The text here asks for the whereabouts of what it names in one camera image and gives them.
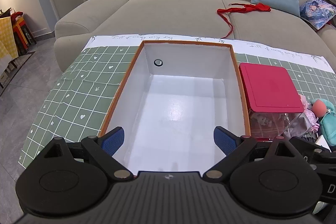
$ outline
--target ribbed black surface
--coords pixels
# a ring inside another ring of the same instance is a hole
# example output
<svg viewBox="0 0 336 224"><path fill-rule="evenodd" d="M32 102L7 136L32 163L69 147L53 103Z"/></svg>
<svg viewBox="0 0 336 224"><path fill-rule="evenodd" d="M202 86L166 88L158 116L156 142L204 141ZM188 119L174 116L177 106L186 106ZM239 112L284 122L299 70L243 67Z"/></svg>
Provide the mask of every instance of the ribbed black surface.
<svg viewBox="0 0 336 224"><path fill-rule="evenodd" d="M142 172L134 181L114 185L103 202L81 215L58 220L26 215L17 223L316 224L319 222L310 215L292 220L271 220L253 215L234 203L223 185L205 182L196 172Z"/></svg>

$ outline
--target blue gripper pad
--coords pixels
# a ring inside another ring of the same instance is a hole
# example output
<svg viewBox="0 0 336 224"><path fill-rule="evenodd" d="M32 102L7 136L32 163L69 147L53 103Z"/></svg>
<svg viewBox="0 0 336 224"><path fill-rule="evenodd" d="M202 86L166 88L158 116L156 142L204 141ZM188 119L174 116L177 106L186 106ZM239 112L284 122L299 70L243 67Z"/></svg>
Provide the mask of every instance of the blue gripper pad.
<svg viewBox="0 0 336 224"><path fill-rule="evenodd" d="M235 150L241 143L239 137L222 127L215 128L213 131L213 140L226 156Z"/></svg>
<svg viewBox="0 0 336 224"><path fill-rule="evenodd" d="M122 146L125 140L125 133L122 127L116 127L109 133L99 138L100 147L110 156Z"/></svg>

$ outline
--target red ribbon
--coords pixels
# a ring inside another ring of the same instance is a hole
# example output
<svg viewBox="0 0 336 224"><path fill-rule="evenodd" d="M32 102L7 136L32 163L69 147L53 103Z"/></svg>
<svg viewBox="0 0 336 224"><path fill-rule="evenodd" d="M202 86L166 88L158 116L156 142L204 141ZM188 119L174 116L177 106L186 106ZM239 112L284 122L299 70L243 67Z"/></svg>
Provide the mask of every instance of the red ribbon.
<svg viewBox="0 0 336 224"><path fill-rule="evenodd" d="M262 12L270 12L271 7L262 3L254 4L239 4L239 3L231 3L229 5L242 5L244 8L240 7L232 7L229 9L218 9L217 14L221 16L222 19L230 26L230 31L225 37L227 38L233 32L233 25L229 22L229 20L223 15L224 13L248 13L252 11L262 11Z"/></svg>

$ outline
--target beige sofa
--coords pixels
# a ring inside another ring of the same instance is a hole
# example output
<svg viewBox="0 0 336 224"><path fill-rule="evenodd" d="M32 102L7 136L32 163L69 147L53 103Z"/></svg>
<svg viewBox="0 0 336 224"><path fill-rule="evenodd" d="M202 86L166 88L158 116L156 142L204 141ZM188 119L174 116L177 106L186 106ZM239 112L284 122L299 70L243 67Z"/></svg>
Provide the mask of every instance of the beige sofa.
<svg viewBox="0 0 336 224"><path fill-rule="evenodd" d="M81 52L93 35L180 34L223 37L229 26L217 15L230 3L250 0L88 0L55 26L55 54L61 70ZM260 42L295 52L324 56L336 71L336 30L316 34L303 20L285 12L228 14L234 32L228 39Z"/></svg>

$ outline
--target teal pouch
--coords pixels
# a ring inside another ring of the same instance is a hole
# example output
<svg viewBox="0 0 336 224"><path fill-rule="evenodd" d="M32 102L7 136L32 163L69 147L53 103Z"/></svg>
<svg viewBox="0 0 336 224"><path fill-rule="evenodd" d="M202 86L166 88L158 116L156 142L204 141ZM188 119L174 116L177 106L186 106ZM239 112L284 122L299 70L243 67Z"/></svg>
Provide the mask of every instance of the teal pouch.
<svg viewBox="0 0 336 224"><path fill-rule="evenodd" d="M334 105L326 99L319 99L327 107L328 112L319 120L320 131L327 141L329 146L336 145L336 115Z"/></svg>

